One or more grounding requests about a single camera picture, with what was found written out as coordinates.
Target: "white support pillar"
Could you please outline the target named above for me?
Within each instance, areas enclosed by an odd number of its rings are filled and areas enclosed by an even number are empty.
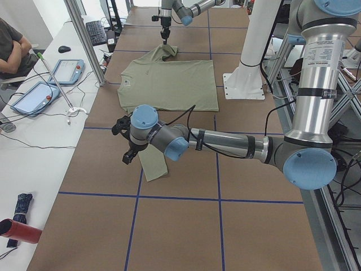
[[[281,0],[254,2],[240,64],[233,73],[223,75],[226,99],[263,100],[265,98],[259,63],[280,4]]]

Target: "gray shirt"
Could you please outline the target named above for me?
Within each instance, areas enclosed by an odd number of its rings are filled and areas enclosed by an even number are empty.
[[[12,41],[19,42],[23,35],[7,22],[0,18],[0,59],[7,61],[12,52]],[[0,72],[1,78],[13,78],[27,75],[35,65],[37,58],[35,55],[27,54],[21,59],[19,69],[16,74]]]

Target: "keyboard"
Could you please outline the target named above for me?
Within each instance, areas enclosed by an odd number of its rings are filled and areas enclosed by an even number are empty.
[[[107,43],[107,35],[100,21],[90,21],[85,24],[93,46]]]

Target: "blue joint cap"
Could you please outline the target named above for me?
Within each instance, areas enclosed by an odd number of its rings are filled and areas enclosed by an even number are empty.
[[[361,0],[314,0],[323,12],[336,17],[352,16],[361,12]]]
[[[137,129],[150,129],[158,123],[158,112],[154,107],[142,104],[133,111],[130,122]]]
[[[292,45],[304,45],[306,44],[306,40],[302,36],[288,34],[288,43]]]
[[[283,174],[301,189],[314,190],[329,184],[336,175],[333,156],[321,148],[305,148],[284,163]]]
[[[181,18],[181,21],[182,21],[183,25],[188,26],[193,22],[193,18],[190,16],[185,16],[185,17]]]
[[[164,155],[173,161],[178,161],[188,149],[189,143],[183,137],[177,137],[170,142],[164,151]]]

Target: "computer mouse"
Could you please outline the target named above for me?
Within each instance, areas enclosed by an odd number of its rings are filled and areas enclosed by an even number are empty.
[[[70,47],[62,45],[62,46],[59,47],[58,52],[62,54],[62,53],[69,52],[70,50],[71,50]]]

